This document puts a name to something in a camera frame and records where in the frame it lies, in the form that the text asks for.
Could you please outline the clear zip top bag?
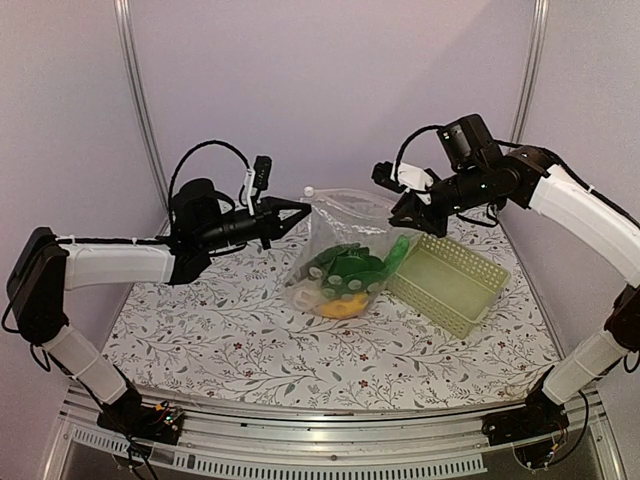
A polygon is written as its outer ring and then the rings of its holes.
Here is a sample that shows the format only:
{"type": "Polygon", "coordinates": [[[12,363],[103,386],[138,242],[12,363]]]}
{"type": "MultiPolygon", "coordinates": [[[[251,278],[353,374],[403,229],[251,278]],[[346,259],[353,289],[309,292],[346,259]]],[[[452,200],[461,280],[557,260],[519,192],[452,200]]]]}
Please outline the clear zip top bag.
{"type": "Polygon", "coordinates": [[[393,203],[366,191],[307,186],[303,200],[311,206],[308,237],[284,281],[285,299],[300,312],[321,316],[321,305],[366,293],[368,309],[407,257],[416,233],[391,226],[393,203]]]}

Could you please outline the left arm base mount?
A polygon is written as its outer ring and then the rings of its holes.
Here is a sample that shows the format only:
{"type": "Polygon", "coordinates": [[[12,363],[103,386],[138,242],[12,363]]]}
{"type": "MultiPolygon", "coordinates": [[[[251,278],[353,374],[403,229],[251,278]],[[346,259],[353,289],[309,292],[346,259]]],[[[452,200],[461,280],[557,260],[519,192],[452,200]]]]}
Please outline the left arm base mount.
{"type": "Polygon", "coordinates": [[[103,404],[97,425],[134,439],[177,445],[184,423],[184,410],[162,401],[144,405],[139,396],[122,397],[103,404]]]}

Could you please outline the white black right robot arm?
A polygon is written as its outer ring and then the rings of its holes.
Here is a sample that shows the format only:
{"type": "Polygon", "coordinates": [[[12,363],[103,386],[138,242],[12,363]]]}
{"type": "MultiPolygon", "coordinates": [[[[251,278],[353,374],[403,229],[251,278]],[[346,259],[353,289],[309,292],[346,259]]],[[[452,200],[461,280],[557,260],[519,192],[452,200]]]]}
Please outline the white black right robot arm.
{"type": "Polygon", "coordinates": [[[373,181],[399,194],[389,222],[442,238],[448,220],[481,206],[513,203],[555,222],[606,260],[625,280],[602,329],[551,368],[528,394],[517,427],[537,436],[552,424],[555,406],[639,349],[639,223],[581,180],[555,152],[495,139],[478,114],[419,128],[393,161],[377,164],[373,181]],[[404,163],[412,141],[437,135],[452,176],[404,163]]]}

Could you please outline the orange yellow mango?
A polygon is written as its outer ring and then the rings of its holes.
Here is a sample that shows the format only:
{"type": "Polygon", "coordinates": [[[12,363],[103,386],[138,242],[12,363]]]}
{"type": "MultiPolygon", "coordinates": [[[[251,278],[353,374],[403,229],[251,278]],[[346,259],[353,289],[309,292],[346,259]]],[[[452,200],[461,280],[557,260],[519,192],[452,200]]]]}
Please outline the orange yellow mango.
{"type": "Polygon", "coordinates": [[[346,319],[360,315],[367,309],[369,296],[358,293],[349,299],[332,300],[319,307],[319,315],[330,319],[346,319]]]}

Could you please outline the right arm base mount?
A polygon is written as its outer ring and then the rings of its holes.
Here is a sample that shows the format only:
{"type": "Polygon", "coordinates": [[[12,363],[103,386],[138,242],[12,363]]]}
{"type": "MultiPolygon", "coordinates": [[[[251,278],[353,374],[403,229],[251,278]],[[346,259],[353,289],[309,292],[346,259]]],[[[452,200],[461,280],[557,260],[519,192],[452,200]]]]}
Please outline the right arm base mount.
{"type": "Polygon", "coordinates": [[[534,401],[486,415],[482,433],[491,446],[511,444],[516,460],[530,470],[548,467],[568,438],[563,406],[534,401]]]}

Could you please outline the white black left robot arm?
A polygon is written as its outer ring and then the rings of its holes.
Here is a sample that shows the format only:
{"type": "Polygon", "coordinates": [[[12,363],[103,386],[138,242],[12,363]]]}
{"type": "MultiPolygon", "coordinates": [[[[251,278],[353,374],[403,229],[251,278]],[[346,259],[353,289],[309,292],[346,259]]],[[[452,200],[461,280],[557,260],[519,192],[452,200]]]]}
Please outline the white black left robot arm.
{"type": "Polygon", "coordinates": [[[109,405],[111,419],[128,434],[148,426],[148,412],[125,376],[71,326],[64,312],[66,292],[110,284],[190,284],[213,257],[253,240],[268,249],[311,212],[307,203],[270,196],[238,209],[204,178],[184,184],[171,204],[170,232],[154,239],[80,240],[39,227],[7,282],[15,333],[109,405]]]}

